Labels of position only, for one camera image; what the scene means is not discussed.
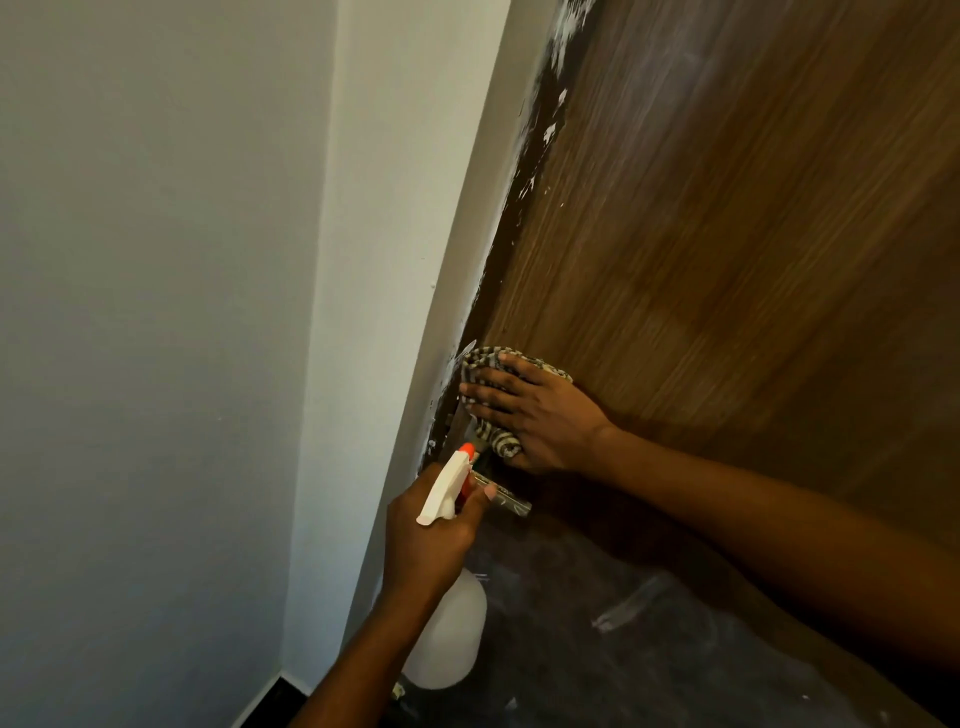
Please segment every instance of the brown wood panel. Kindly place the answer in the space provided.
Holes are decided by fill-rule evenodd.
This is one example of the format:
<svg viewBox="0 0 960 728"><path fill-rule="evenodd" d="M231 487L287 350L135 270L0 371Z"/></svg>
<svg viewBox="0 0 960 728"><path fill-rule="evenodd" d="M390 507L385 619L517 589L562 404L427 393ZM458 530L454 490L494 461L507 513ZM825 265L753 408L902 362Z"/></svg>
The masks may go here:
<svg viewBox="0 0 960 728"><path fill-rule="evenodd" d="M608 0L567 102L486 343L566 369L639 434L960 550L960 4ZM928 720L610 505L561 522L670 565L871 722Z"/></svg>

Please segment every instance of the forearm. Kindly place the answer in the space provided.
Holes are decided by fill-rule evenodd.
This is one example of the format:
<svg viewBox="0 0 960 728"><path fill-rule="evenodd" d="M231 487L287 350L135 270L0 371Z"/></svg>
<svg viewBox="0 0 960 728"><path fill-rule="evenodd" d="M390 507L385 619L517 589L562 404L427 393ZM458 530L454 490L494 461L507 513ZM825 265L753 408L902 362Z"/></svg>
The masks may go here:
<svg viewBox="0 0 960 728"><path fill-rule="evenodd" d="M291 723L291 728L366 728L376 725L394 682L435 604L383 595Z"/></svg>
<svg viewBox="0 0 960 728"><path fill-rule="evenodd" d="M960 570L945 552L811 491L609 430L595 475L872 641L960 668Z"/></svg>

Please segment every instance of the person's left hand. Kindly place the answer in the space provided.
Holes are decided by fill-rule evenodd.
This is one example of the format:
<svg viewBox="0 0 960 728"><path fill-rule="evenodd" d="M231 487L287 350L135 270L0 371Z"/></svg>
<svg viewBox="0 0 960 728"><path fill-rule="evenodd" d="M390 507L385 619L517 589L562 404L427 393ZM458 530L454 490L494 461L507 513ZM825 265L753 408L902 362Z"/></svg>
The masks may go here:
<svg viewBox="0 0 960 728"><path fill-rule="evenodd" d="M460 575L477 527L496 495L494 485L487 486L489 492L474 487L459 516L420 525L417 516L441 469L437 463L427 466L387 508L382 593L385 598L399 597L431 613Z"/></svg>

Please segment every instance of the hand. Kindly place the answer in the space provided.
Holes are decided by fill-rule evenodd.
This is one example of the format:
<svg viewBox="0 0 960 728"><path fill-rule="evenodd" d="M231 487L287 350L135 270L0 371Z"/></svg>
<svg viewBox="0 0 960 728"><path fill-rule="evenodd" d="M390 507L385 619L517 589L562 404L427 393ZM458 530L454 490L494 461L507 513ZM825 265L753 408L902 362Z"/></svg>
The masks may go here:
<svg viewBox="0 0 960 728"><path fill-rule="evenodd" d="M428 617L460 575L464 556L496 495L496 486L487 491L474 488L459 516L420 525L417 516L441 469L437 463L427 466L387 508L382 594L394 603L426 610Z"/></svg>
<svg viewBox="0 0 960 728"><path fill-rule="evenodd" d="M533 472L594 475L593 443L613 428L600 407L562 376L519 356L502 352L499 358L523 379L485 367L477 372L478 378L506 392L465 382L460 391L477 400L468 406L471 415L506 427L520 441L523 452L506 462Z"/></svg>

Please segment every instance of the checkered rag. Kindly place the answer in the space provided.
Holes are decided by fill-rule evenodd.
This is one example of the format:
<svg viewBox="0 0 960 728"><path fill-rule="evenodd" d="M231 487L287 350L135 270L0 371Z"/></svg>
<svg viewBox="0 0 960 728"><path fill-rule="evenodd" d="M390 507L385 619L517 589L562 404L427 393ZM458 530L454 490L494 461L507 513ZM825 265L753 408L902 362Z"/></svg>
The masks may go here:
<svg viewBox="0 0 960 728"><path fill-rule="evenodd" d="M540 367L550 374L562 376L567 381L573 381L572 376L560 369L557 369L556 367L551 367L542 359L535 359L532 356L527 356L526 354L518 352L516 349L509 349L508 347L477 347L471 352L468 352L464 356L463 361L460 363L460 379L462 381L475 384L478 381L476 375L477 370L483 369L484 367L499 369L501 372L506 372L507 374L512 374L514 376L520 376L518 372L515 372L497 358L497 355L500 352L511 353L514 356L519 356L521 359L526 359L531 364ZM491 382L482 383L485 386L493 387L494 389L503 389L503 387L498 387ZM470 397L463 396L460 397L460 400L465 404L473 404L475 402L475 400L471 399ZM490 443L493 447L493 451L500 457L511 458L518 452L523 451L523 446L520 444L520 441L509 429L498 427L487 420L479 420L473 415L470 416L476 423L477 436L481 440L485 440L486 442Z"/></svg>

